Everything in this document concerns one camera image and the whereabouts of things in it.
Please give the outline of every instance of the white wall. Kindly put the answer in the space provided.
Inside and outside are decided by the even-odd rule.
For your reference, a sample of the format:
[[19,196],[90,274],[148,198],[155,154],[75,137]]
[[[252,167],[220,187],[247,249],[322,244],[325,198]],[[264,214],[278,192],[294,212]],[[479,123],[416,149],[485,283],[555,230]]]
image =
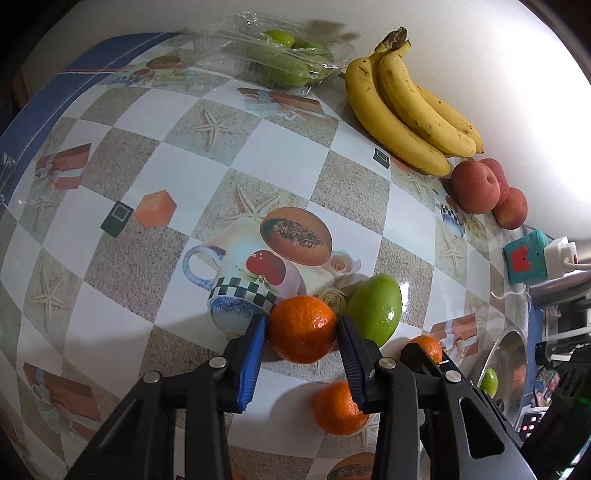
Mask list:
[[404,25],[413,78],[479,128],[486,156],[525,192],[527,222],[550,235],[591,238],[591,86],[518,0],[82,0],[31,53],[25,78],[35,92],[104,38],[196,28],[246,10],[342,24],[358,37],[360,54]]

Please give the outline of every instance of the banana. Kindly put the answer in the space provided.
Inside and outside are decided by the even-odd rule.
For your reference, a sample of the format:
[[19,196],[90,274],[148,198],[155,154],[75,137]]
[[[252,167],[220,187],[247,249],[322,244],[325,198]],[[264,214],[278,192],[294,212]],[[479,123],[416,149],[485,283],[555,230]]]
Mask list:
[[386,103],[417,135],[444,153],[458,157],[476,153],[474,140],[444,120],[425,101],[395,52],[385,54],[379,61],[377,78]]
[[347,67],[345,88],[355,115],[369,134],[394,155],[426,174],[447,175],[451,168],[443,154],[404,125],[380,98],[374,73],[384,55],[376,52]]
[[454,127],[456,127],[460,132],[466,134],[468,137],[474,140],[476,143],[476,153],[483,153],[484,152],[484,145],[482,143],[482,138],[478,133],[478,130],[468,121],[466,118],[458,112],[454,107],[448,105],[446,102],[441,100],[437,95],[432,92],[429,92],[426,88],[423,88],[419,85],[416,85],[418,92],[421,96],[425,99],[425,101],[431,105],[433,110],[435,110],[439,115],[441,115],[445,120],[450,122]]

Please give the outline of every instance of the tangerine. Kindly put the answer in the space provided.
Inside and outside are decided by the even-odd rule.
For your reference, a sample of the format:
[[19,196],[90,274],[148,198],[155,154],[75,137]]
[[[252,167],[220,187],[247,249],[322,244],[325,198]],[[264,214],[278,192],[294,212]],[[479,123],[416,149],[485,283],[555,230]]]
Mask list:
[[336,325],[335,313],[322,300],[291,297],[273,309],[267,338],[285,360],[313,364],[333,349]]
[[443,360],[443,349],[439,342],[430,335],[419,335],[418,337],[409,340],[408,343],[417,343],[423,351],[431,357],[435,363]]
[[337,382],[320,390],[314,399],[314,419],[332,435],[350,435],[365,426],[369,415],[361,412],[351,397],[347,382]]

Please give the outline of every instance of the printed orange cube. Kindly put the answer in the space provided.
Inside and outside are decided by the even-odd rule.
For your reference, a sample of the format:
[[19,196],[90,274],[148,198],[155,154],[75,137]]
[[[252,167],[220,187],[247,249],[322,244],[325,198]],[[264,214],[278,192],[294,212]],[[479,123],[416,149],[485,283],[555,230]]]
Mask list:
[[135,216],[144,228],[166,226],[173,216],[177,204],[166,190],[149,193],[142,198],[135,209]]

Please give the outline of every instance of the metal bowl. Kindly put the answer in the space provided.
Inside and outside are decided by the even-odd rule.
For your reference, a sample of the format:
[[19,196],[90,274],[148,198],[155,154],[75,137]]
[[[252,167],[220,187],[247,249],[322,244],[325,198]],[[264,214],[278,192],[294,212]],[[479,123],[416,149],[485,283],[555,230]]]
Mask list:
[[499,379],[499,388],[493,400],[500,406],[507,420],[515,426],[524,395],[527,367],[525,338],[521,330],[515,326],[505,329],[489,355],[482,355],[478,360],[469,378],[479,388],[489,367],[496,372]]

